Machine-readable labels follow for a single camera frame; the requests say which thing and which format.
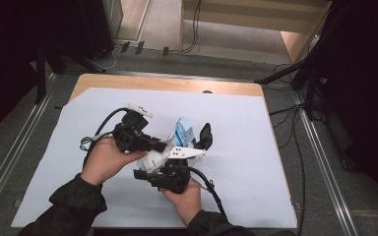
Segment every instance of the black jacket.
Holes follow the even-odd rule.
[[[95,217],[106,211],[102,185],[94,186],[76,175],[50,197],[53,206],[35,222],[21,230],[19,236],[83,236],[87,235]],[[241,226],[233,226],[219,213],[199,211],[187,227],[190,235],[254,236]]]

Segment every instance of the white paper sheet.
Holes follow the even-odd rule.
[[[165,139],[182,115],[191,119],[196,138],[205,123],[211,123],[214,143],[194,167],[214,180],[231,223],[296,227],[263,97],[116,88],[90,88],[63,108],[13,227],[35,221],[51,206],[50,195],[81,171],[86,155],[79,149],[81,138],[93,136],[105,117],[127,102],[154,113],[143,131],[157,138]],[[115,115],[102,131],[112,130],[123,114]],[[183,227],[172,204],[156,188],[134,179],[136,168],[131,163],[105,182],[102,193],[108,210],[96,218],[93,227]],[[219,211],[207,191],[202,191],[202,205],[205,210]]]

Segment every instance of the hand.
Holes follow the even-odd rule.
[[[112,178],[125,165],[145,155],[145,151],[121,152],[113,137],[103,138],[94,145],[81,178],[97,186]]]
[[[175,194],[166,189],[161,189],[161,192],[173,203],[177,215],[185,226],[188,226],[193,217],[202,209],[201,187],[193,180],[189,181],[188,187],[182,194]]]

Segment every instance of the person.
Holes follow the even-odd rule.
[[[112,137],[101,139],[94,145],[82,173],[57,189],[49,199],[52,206],[18,235],[87,235],[95,218],[107,210],[101,194],[103,182],[145,155],[144,151],[121,152]],[[230,224],[220,213],[202,210],[201,188],[193,181],[180,195],[161,192],[172,202],[189,235],[255,235]]]

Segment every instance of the table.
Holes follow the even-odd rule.
[[[280,30],[292,63],[324,25],[330,10],[327,0],[203,0],[200,22]],[[182,0],[180,41],[183,22],[192,21],[198,0]]]
[[[205,90],[213,94],[202,93]],[[78,141],[94,133],[104,117],[117,108],[117,103],[125,104],[130,100],[154,113],[155,117],[149,120],[144,131],[158,138],[169,134],[168,127],[173,127],[181,114],[191,118],[195,136],[206,119],[211,122],[214,144],[194,167],[215,180],[232,223],[246,227],[296,226],[260,86],[166,76],[90,74],[78,79],[70,102],[63,108],[12,226],[23,227],[49,207],[48,196],[80,171],[83,160],[75,156],[83,152],[78,148]],[[106,129],[114,125],[112,122],[105,125]],[[183,225],[172,205],[149,183],[133,178],[132,170],[136,167],[127,165],[105,182],[102,193],[108,211],[96,218],[94,227],[181,228]],[[202,196],[204,209],[217,211],[212,196],[206,191]],[[253,216],[243,218],[239,214]]]

